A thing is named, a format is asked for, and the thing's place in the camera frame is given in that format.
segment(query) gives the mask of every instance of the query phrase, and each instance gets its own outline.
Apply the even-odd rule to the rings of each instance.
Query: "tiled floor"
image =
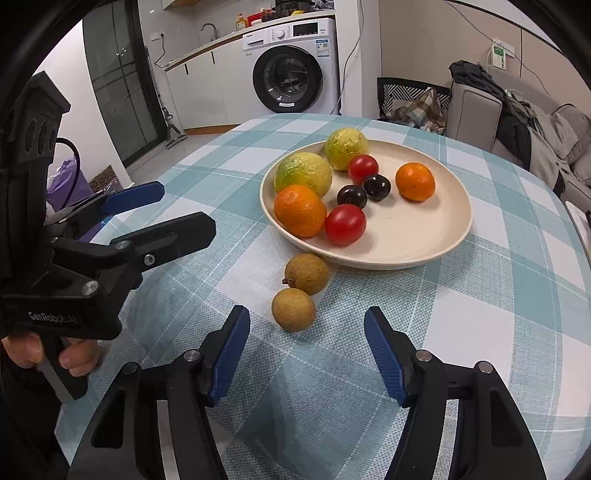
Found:
[[[163,145],[159,145],[154,149],[155,151],[160,150],[156,155],[154,155],[154,151],[149,152],[130,166],[128,169],[129,177],[135,184],[156,180],[187,155],[211,142],[216,137],[218,135],[189,135],[187,140],[175,145],[170,150],[166,150]]]

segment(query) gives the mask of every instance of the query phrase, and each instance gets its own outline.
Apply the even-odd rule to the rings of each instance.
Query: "blue and white tablecloth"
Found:
[[[474,220],[451,253],[403,271],[334,267],[314,296],[314,325],[295,335],[271,316],[297,253],[263,215],[261,180],[287,151],[352,126],[416,148],[466,186]],[[541,181],[490,153],[416,129],[343,116],[251,120],[160,177],[160,203],[112,219],[95,241],[187,213],[215,219],[201,252],[144,275],[105,342],[88,394],[65,407],[56,433],[73,457],[94,409],[127,361],[170,362],[219,328],[234,304],[252,327],[229,395],[209,411],[230,479],[379,479],[407,412],[385,391],[363,335],[379,305],[416,348],[442,361],[494,364],[530,428],[548,479],[561,480],[591,442],[591,271],[563,205]],[[457,403],[448,402],[435,478],[447,478]]]

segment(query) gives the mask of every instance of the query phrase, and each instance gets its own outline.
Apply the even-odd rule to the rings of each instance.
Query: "human hand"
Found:
[[[60,365],[73,377],[82,377],[92,371],[99,359],[96,340],[68,338],[68,345],[60,353]],[[2,339],[11,360],[22,368],[31,368],[44,359],[43,343],[36,333],[20,332]]]

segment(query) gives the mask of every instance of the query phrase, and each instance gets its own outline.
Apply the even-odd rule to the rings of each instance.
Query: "white washing machine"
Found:
[[[242,37],[252,117],[275,113],[339,113],[339,61],[332,18],[263,28]]]

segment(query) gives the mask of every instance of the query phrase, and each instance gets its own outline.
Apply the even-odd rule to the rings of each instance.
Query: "plate rim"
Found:
[[[381,267],[381,268],[373,268],[373,269],[369,269],[369,268],[365,268],[365,270],[401,270],[403,268],[411,268],[411,267],[416,267],[418,265],[423,265],[425,263],[428,263],[432,260],[436,260],[440,257],[442,257],[443,255],[449,253],[450,251],[452,251],[453,249],[455,249],[460,243],[463,242],[463,240],[466,238],[466,236],[468,235],[470,228],[472,227],[472,221],[474,218],[474,212],[472,209],[472,202],[470,201],[470,194],[468,193],[468,191],[466,190],[466,187],[464,186],[464,184],[462,183],[462,181],[457,178],[457,176],[454,174],[454,172],[452,172],[449,168],[447,168],[447,166],[445,166],[443,163],[441,163],[439,160],[433,158],[431,155],[427,155],[425,152],[421,152],[420,150],[417,150],[416,148],[412,148],[412,147],[408,147],[406,145],[401,145],[399,143],[396,142],[389,142],[386,140],[373,140],[371,138],[368,138],[368,141],[370,143],[372,142],[377,142],[377,143],[383,143],[383,144],[390,144],[390,145],[396,145],[397,147],[402,147],[402,148],[407,148],[408,150],[413,150],[421,155],[424,155],[430,159],[432,159],[433,161],[439,163],[443,168],[445,168],[456,180],[457,182],[461,185],[462,190],[464,191],[464,193],[466,194],[466,198],[468,201],[468,206],[469,206],[469,210],[470,210],[470,219],[468,221],[467,227],[464,230],[464,232],[460,235],[459,239],[451,246],[449,246],[448,248],[434,254],[428,257],[424,257],[424,258],[420,258],[417,260],[412,260],[412,261],[406,261],[406,262],[398,262],[398,263],[384,263],[384,262],[378,262],[378,261],[368,261],[368,260],[357,260],[354,258],[350,258],[350,257],[346,257],[344,255],[339,255],[339,254],[335,254],[334,252],[329,252],[326,251],[322,248],[319,247],[315,247],[314,245],[310,245],[306,242],[304,242],[301,238],[292,235],[291,233],[289,233],[287,230],[285,230],[274,218],[273,216],[269,213],[269,211],[267,210],[267,207],[265,206],[265,202],[263,200],[263,189],[265,186],[265,182],[267,180],[267,177],[269,176],[269,173],[271,172],[271,170],[273,170],[273,168],[279,163],[281,162],[284,158],[286,158],[288,155],[291,155],[292,153],[296,153],[300,150],[303,150],[304,148],[308,148],[308,147],[312,147],[314,145],[324,145],[326,143],[326,141],[322,141],[322,142],[312,142],[311,144],[308,145],[304,145],[300,148],[296,148],[295,150],[291,150],[289,152],[286,152],[284,155],[282,155],[280,158],[278,158],[275,162],[273,162],[273,165],[271,165],[269,167],[269,169],[267,170],[267,172],[265,173],[265,175],[263,176],[262,180],[261,180],[261,187],[259,188],[259,201],[261,203],[261,208],[262,211],[265,213],[265,216],[267,217],[267,219],[271,222],[271,224],[276,227],[279,232],[284,235],[285,237],[287,237],[292,243],[295,243],[296,245],[298,245],[300,248],[304,249],[304,250],[308,250],[308,251],[313,251],[319,255],[322,255],[323,257],[328,257],[331,258],[333,260],[335,260],[337,263],[341,263],[341,264],[346,264],[346,265],[366,265],[367,267]]]

